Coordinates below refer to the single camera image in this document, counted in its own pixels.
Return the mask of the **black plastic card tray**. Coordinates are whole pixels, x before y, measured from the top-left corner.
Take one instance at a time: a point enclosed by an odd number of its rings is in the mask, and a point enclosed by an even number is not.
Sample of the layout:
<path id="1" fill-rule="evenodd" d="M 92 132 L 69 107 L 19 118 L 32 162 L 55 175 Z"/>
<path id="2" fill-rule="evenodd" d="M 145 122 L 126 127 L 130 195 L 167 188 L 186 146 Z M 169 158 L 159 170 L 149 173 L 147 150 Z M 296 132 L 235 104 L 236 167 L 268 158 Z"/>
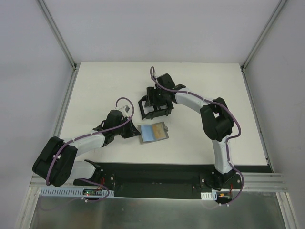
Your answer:
<path id="1" fill-rule="evenodd" d="M 165 105 L 162 106 L 150 106 L 148 107 L 149 111 L 145 110 L 145 102 L 147 101 L 147 96 L 143 96 L 139 101 L 139 109 L 141 113 L 142 120 L 144 119 L 154 119 L 161 116 L 169 116 L 174 109 L 173 104 L 171 101 L 165 102 Z"/>

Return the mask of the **gold card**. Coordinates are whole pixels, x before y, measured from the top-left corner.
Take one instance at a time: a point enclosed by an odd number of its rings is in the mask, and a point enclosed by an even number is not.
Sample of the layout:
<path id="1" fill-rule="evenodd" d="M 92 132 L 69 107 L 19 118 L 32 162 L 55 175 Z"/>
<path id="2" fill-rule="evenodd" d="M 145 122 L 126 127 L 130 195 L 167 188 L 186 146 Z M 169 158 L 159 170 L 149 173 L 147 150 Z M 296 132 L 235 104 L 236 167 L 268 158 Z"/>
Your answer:
<path id="1" fill-rule="evenodd" d="M 166 131 L 162 123 L 157 123 L 152 126 L 154 136 L 156 140 L 161 140 L 166 138 Z"/>

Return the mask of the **right table edge rail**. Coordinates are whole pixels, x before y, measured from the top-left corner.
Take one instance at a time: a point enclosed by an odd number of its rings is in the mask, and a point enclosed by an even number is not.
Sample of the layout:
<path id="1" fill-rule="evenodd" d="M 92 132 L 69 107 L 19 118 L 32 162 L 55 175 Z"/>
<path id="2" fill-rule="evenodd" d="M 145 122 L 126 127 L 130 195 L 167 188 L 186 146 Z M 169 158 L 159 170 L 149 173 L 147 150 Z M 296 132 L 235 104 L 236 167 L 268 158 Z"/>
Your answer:
<path id="1" fill-rule="evenodd" d="M 253 100 L 253 97 L 252 97 L 252 93 L 251 93 L 251 90 L 250 90 L 245 72 L 242 68 L 241 68 L 241 73 L 242 73 L 242 76 L 243 76 L 244 84 L 245 84 L 247 94 L 248 94 L 248 97 L 249 97 L 249 101 L 250 101 L 250 104 L 251 104 L 252 112 L 254 114 L 255 124 L 256 124 L 257 130 L 258 130 L 259 138 L 260 138 L 261 145 L 262 145 L 262 148 L 263 148 L 263 151 L 264 151 L 264 155 L 265 155 L 265 158 L 266 158 L 266 161 L 267 161 L 267 165 L 270 167 L 270 170 L 272 172 L 274 172 L 274 167 L 273 167 L 272 162 L 270 160 L 270 156 L 268 154 L 268 151 L 267 151 L 267 148 L 266 148 L 266 143 L 265 143 L 265 140 L 264 140 L 264 137 L 263 137 L 263 134 L 262 134 L 261 125 L 259 123 L 259 119 L 258 119 L 258 116 L 257 116 L 254 100 Z"/>

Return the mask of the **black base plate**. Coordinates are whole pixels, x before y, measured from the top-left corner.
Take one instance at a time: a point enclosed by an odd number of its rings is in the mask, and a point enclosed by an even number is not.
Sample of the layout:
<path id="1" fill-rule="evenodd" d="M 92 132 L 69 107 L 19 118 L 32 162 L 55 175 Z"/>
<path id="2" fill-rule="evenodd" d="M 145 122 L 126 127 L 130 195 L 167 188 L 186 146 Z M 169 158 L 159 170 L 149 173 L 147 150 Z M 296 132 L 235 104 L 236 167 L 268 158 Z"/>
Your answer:
<path id="1" fill-rule="evenodd" d="M 201 193 L 239 191 L 242 179 L 232 171 L 221 177 L 213 165 L 126 164 L 96 162 L 90 186 L 102 184 L 115 197 L 200 199 Z"/>

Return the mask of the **table edge rail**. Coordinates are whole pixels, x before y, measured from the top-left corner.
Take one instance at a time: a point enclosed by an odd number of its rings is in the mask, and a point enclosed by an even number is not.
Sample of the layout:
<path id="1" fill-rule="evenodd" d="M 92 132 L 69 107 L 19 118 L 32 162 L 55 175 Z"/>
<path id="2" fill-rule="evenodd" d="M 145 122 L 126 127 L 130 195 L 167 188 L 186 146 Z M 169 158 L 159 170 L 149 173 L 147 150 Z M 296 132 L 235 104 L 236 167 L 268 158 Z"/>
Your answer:
<path id="1" fill-rule="evenodd" d="M 79 71 L 78 68 L 76 68 L 75 70 L 72 71 L 68 85 L 65 88 L 64 97 L 60 104 L 59 112 L 58 112 L 57 118 L 55 120 L 55 125 L 54 125 L 54 129 L 52 131 L 51 137 L 54 137 L 54 136 L 59 137 L 61 134 L 64 119 L 65 119 L 65 116 L 66 116 L 66 113 L 68 110 L 71 95 L 72 95 L 74 85 L 75 85 L 75 82 L 77 79 L 78 71 Z"/>
<path id="2" fill-rule="evenodd" d="M 273 167 L 272 162 L 270 160 L 270 156 L 268 154 L 268 151 L 267 151 L 267 148 L 266 148 L 266 143 L 265 143 L 265 140 L 264 140 L 264 137 L 263 137 L 263 134 L 262 134 L 261 125 L 259 123 L 259 119 L 258 119 L 258 116 L 257 116 L 254 100 L 253 100 L 253 97 L 252 97 L 252 93 L 251 93 L 251 90 L 250 90 L 245 72 L 242 68 L 241 68 L 241 73 L 242 73 L 242 76 L 243 76 L 244 84 L 245 84 L 247 94 L 248 94 L 248 97 L 249 97 L 249 101 L 250 101 L 250 104 L 251 104 L 252 112 L 254 114 L 255 124 L 256 124 L 257 130 L 258 130 L 259 138 L 260 138 L 261 145 L 262 145 L 262 148 L 263 148 L 263 151 L 264 151 L 264 155 L 265 155 L 265 158 L 266 158 L 266 161 L 267 161 L 267 165 L 270 167 L 270 170 L 272 172 L 274 172 L 274 167 Z"/>

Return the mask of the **left table edge rail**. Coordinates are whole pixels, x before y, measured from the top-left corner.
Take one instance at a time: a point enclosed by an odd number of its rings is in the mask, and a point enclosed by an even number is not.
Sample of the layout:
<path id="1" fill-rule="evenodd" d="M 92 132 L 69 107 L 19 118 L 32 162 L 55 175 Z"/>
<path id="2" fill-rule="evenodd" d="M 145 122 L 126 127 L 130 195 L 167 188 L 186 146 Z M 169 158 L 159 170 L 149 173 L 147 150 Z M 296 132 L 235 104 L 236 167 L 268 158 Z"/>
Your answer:
<path id="1" fill-rule="evenodd" d="M 55 125 L 54 125 L 54 129 L 52 131 L 51 137 L 54 137 L 54 136 L 59 137 L 61 134 L 64 119 L 65 119 L 65 116 L 66 116 L 66 113 L 68 110 L 71 95 L 72 95 L 74 85 L 75 85 L 75 82 L 77 79 L 78 71 L 79 71 L 78 68 L 76 68 L 75 70 L 72 71 L 68 85 L 65 88 L 64 97 L 60 104 L 59 112 L 58 112 L 57 118 L 55 120 Z"/>

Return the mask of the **front aluminium rail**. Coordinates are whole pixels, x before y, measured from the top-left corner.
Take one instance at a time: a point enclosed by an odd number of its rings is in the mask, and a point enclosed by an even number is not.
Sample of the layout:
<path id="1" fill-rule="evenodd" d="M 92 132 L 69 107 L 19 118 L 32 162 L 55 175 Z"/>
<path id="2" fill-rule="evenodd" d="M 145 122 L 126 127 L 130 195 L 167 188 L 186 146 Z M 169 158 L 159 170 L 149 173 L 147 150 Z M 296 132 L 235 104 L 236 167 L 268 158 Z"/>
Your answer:
<path id="1" fill-rule="evenodd" d="M 214 179 L 213 165 L 170 165 L 170 164 L 124 164 L 100 163 L 101 171 L 97 183 L 115 189 L 126 183 L 138 184 L 190 184 L 193 187 L 241 187 L 247 191 L 287 192 L 283 175 L 274 173 L 269 166 L 237 166 L 242 172 L 226 182 Z"/>

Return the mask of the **aluminium frame post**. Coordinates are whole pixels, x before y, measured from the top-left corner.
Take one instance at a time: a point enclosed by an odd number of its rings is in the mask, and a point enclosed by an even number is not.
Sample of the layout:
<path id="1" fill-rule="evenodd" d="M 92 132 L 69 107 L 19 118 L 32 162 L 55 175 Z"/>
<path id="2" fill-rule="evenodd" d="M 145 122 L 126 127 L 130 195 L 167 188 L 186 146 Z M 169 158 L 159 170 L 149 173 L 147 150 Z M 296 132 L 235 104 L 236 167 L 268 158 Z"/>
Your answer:
<path id="1" fill-rule="evenodd" d="M 64 40 L 64 38 L 63 38 L 63 36 L 62 36 L 58 26 L 57 26 L 52 14 L 51 14 L 51 11 L 49 10 L 46 2 L 44 0 L 36 0 L 36 3 L 38 4 L 46 22 L 47 22 L 47 24 L 49 25 L 49 27 L 50 27 L 58 45 L 59 45 L 59 47 L 63 51 L 63 53 L 64 53 L 67 61 L 69 62 L 71 68 L 73 70 L 76 70 L 78 65 L 75 62 L 75 60 L 74 60 L 74 58 L 73 58 L 73 56 L 72 56 L 72 54 L 71 54 L 71 52 L 70 52 L 70 50 L 69 50 L 69 48 L 66 44 L 66 42 L 65 42 L 65 40 Z"/>
<path id="2" fill-rule="evenodd" d="M 264 25 L 262 31 L 260 32 L 258 38 L 256 39 L 254 45 L 252 46 L 249 54 L 247 55 L 245 61 L 243 64 L 241 64 L 241 71 L 244 72 L 248 65 L 250 64 L 251 60 L 254 58 L 255 54 L 257 53 L 258 49 L 264 42 L 265 38 L 267 37 L 269 31 L 272 29 L 274 26 L 276 20 L 282 13 L 284 7 L 286 4 L 289 2 L 289 0 L 279 0 L 275 9 L 273 10 L 271 16 L 267 20 L 266 24 Z"/>

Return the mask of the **right aluminium frame post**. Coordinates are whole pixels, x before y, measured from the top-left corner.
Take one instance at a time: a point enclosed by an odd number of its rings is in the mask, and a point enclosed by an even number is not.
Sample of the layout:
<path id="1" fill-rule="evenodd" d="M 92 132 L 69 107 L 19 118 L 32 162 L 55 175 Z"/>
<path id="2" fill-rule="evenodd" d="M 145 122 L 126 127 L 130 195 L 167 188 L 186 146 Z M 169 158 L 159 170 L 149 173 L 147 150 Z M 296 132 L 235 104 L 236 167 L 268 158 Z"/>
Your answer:
<path id="1" fill-rule="evenodd" d="M 258 38 L 256 39 L 254 45 L 252 46 L 249 54 L 247 55 L 245 61 L 243 64 L 241 64 L 241 71 L 244 72 L 248 65 L 250 64 L 251 60 L 254 58 L 255 54 L 257 53 L 258 49 L 264 42 L 265 38 L 267 37 L 269 31 L 272 29 L 274 26 L 276 20 L 282 13 L 284 7 L 286 4 L 289 2 L 289 0 L 279 0 L 275 9 L 273 10 L 271 16 L 267 20 L 266 24 L 264 25 L 262 31 L 260 32 Z"/>

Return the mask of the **left aluminium frame post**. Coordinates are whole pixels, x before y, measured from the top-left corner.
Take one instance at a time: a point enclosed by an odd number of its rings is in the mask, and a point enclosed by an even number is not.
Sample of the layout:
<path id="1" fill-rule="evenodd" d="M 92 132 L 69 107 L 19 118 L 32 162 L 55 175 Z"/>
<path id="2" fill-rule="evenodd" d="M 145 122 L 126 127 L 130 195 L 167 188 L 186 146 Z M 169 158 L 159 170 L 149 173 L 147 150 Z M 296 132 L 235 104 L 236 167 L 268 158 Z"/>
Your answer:
<path id="1" fill-rule="evenodd" d="M 58 45 L 59 45 L 59 47 L 63 51 L 63 53 L 64 53 L 67 61 L 69 62 L 71 68 L 73 70 L 76 70 L 78 65 L 75 62 L 75 60 L 74 60 L 74 58 L 73 58 L 73 56 L 72 56 L 72 54 L 71 54 L 71 52 L 70 52 L 70 50 L 69 50 L 69 48 L 66 44 L 66 42 L 65 42 L 65 40 L 64 40 L 64 38 L 63 38 L 63 36 L 62 36 L 58 26 L 57 26 L 52 14 L 51 14 L 51 11 L 49 10 L 46 2 L 44 0 L 36 0 L 36 3 L 38 4 L 46 22 L 47 22 L 47 24 L 49 25 L 49 27 L 50 27 Z"/>

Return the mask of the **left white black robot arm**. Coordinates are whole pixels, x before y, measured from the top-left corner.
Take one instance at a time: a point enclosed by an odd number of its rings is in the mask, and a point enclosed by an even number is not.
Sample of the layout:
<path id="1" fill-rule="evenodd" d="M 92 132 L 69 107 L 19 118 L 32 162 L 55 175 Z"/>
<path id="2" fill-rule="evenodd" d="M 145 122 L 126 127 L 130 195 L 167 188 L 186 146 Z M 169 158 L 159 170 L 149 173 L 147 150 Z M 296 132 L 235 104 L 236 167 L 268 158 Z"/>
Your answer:
<path id="1" fill-rule="evenodd" d="M 71 140 L 56 136 L 50 138 L 32 170 L 45 179 L 48 186 L 60 187 L 69 179 L 84 179 L 89 185 L 95 186 L 101 179 L 99 166 L 90 160 L 76 161 L 75 158 L 107 146 L 116 136 L 126 139 L 140 134 L 125 112 L 111 110 L 107 118 L 88 134 Z"/>

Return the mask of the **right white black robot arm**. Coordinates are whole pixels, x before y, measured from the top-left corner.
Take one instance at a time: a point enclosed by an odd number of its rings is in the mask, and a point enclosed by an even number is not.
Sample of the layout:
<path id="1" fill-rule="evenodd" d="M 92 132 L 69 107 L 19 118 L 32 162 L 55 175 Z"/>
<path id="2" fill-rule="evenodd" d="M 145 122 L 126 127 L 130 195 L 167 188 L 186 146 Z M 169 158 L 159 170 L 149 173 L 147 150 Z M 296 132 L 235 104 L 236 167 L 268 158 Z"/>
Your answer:
<path id="1" fill-rule="evenodd" d="M 214 182 L 219 188 L 226 188 L 231 184 L 231 177 L 235 175 L 228 144 L 234 121 L 224 99 L 221 97 L 214 100 L 205 99 L 182 84 L 176 85 L 167 73 L 159 77 L 152 73 L 151 79 L 155 82 L 155 86 L 147 87 L 146 106 L 158 107 L 176 103 L 200 114 L 203 131 L 213 144 Z"/>

